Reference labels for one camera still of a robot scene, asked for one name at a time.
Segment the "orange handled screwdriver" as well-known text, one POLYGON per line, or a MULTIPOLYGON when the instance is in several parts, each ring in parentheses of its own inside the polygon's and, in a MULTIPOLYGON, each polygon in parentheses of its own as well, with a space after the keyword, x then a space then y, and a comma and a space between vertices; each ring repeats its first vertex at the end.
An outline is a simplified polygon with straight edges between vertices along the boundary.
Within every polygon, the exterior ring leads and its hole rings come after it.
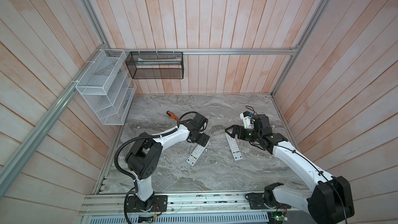
POLYGON ((175 119, 176 121, 179 120, 179 118, 178 118, 175 114, 173 114, 172 112, 170 112, 170 111, 167 111, 166 114, 167 114, 169 117, 175 119))

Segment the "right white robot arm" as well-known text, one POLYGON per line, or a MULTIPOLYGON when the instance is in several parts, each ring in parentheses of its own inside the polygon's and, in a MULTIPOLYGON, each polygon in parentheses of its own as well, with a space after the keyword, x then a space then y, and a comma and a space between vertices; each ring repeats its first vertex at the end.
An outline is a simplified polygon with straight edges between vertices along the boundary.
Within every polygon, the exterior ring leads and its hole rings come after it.
POLYGON ((232 138, 248 141, 283 161, 307 185, 309 191, 273 183, 264 188, 263 204, 268 208, 290 205, 304 211, 318 224, 347 222, 355 214, 351 186, 315 165, 280 133, 263 129, 246 129, 233 125, 226 129, 232 138))

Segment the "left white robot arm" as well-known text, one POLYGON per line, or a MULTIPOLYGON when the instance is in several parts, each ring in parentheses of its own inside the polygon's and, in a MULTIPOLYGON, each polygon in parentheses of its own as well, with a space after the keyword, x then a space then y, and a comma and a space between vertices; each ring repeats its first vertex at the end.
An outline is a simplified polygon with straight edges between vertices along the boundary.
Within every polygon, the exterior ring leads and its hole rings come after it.
POLYGON ((127 174, 134 181, 135 197, 143 209, 152 206, 154 190, 151 175, 155 171, 162 152, 171 146, 191 141, 205 147, 209 136, 204 133, 208 120, 185 120, 176 127, 159 134, 142 133, 125 157, 127 174))

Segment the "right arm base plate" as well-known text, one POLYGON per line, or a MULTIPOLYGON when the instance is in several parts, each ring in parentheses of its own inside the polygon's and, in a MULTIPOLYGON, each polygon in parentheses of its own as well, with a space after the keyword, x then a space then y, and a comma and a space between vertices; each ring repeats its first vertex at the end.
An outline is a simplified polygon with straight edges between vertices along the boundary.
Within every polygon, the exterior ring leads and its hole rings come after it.
POLYGON ((277 202, 267 202, 263 193, 248 193, 245 195, 245 199, 249 202, 250 209, 290 209, 291 206, 288 204, 280 204, 277 202))

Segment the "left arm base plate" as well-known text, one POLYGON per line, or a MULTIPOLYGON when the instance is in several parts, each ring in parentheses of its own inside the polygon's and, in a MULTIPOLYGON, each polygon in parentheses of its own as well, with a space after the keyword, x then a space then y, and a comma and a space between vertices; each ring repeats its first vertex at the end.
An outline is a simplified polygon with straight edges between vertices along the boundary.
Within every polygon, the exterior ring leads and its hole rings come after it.
POLYGON ((136 195, 125 198, 124 211, 126 213, 144 213, 144 212, 166 212, 167 195, 154 195, 147 201, 142 201, 136 195))

